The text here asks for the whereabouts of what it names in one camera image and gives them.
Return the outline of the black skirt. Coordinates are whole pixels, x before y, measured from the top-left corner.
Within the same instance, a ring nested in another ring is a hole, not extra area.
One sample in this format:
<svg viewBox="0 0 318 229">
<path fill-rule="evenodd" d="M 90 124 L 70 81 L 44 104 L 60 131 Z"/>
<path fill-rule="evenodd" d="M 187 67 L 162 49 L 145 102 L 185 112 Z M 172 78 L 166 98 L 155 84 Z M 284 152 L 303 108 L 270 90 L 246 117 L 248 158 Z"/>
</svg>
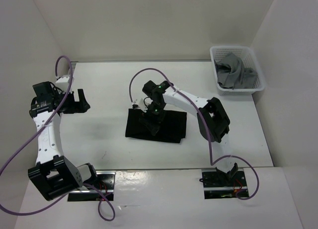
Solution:
<svg viewBox="0 0 318 229">
<path fill-rule="evenodd" d="M 129 109 L 125 137 L 138 140 L 179 144 L 186 137 L 187 113 L 167 110 L 163 122 L 155 135 L 141 123 L 143 111 Z"/>
</svg>

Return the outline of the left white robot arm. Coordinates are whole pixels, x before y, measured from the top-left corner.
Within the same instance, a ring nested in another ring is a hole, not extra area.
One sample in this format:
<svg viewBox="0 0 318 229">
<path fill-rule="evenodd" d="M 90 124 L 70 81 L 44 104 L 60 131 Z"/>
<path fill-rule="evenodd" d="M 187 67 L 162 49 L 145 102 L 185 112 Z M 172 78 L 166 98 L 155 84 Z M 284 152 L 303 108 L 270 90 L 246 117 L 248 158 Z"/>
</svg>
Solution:
<svg viewBox="0 0 318 229">
<path fill-rule="evenodd" d="M 99 177 L 90 163 L 76 167 L 62 149 L 60 123 L 65 114 L 85 113 L 90 109 L 83 89 L 78 89 L 79 100 L 69 85 L 69 76 L 55 83 L 45 81 L 33 86 L 36 96 L 31 101 L 29 114 L 38 136 L 38 155 L 35 166 L 28 170 L 28 177 L 41 195 L 51 201 L 85 186 L 95 188 Z"/>
</svg>

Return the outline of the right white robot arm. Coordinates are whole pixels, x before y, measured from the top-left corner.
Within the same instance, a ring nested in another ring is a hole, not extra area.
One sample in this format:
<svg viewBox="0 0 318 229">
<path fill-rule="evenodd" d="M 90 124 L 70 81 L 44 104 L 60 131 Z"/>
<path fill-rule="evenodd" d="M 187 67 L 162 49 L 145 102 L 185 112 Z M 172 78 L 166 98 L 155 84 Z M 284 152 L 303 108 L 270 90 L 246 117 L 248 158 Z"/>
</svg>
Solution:
<svg viewBox="0 0 318 229">
<path fill-rule="evenodd" d="M 195 96 L 177 88 L 167 80 L 160 84 L 150 80 L 144 84 L 142 92 L 151 103 L 145 107 L 139 121 L 151 135 L 157 135 L 162 129 L 167 113 L 165 107 L 172 105 L 197 118 L 200 134 L 208 142 L 211 165 L 215 166 L 221 160 L 231 157 L 224 153 L 218 159 L 213 158 L 212 143 L 221 143 L 223 137 L 230 131 L 230 119 L 218 98 L 207 99 Z"/>
</svg>

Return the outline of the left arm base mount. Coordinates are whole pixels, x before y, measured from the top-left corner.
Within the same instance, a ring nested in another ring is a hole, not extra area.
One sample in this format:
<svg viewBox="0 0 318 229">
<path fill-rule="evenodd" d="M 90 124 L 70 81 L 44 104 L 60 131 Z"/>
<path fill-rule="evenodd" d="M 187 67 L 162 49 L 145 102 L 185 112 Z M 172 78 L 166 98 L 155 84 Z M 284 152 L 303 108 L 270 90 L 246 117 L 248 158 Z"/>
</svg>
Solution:
<svg viewBox="0 0 318 229">
<path fill-rule="evenodd" d="M 109 201 L 114 199 L 115 171 L 97 171 L 97 181 L 93 184 Z M 82 187 L 68 195 L 68 202 L 100 201 L 102 197 L 93 189 Z"/>
</svg>

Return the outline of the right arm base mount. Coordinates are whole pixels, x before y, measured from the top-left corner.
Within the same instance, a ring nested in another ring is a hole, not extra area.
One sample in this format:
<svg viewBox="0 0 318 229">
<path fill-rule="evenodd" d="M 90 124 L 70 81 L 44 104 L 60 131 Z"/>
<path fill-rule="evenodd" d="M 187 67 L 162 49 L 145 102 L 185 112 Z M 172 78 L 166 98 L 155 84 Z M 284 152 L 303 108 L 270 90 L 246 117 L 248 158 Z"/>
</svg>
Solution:
<svg viewBox="0 0 318 229">
<path fill-rule="evenodd" d="M 199 181 L 203 185 L 205 199 L 225 199 L 249 197 L 247 182 L 243 170 L 239 170 L 230 181 L 223 181 L 215 169 L 202 170 Z"/>
</svg>

